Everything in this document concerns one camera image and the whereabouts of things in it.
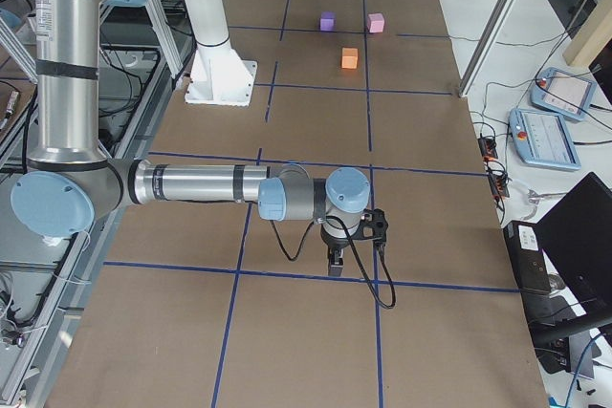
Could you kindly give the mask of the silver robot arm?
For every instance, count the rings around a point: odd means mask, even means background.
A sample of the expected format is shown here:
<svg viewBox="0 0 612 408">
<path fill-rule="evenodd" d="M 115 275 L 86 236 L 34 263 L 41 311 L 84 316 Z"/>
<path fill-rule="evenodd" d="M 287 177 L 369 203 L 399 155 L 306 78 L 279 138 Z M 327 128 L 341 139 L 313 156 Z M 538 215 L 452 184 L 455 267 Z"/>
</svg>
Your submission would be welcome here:
<svg viewBox="0 0 612 408">
<path fill-rule="evenodd" d="M 272 223 L 319 225 L 328 271 L 374 235 L 370 184 L 352 167 L 314 179 L 298 165 L 169 165 L 114 160 L 98 145 L 99 9 L 105 0 L 35 0 L 39 135 L 11 207 L 29 230 L 69 237 L 130 204 L 252 203 Z"/>
</svg>

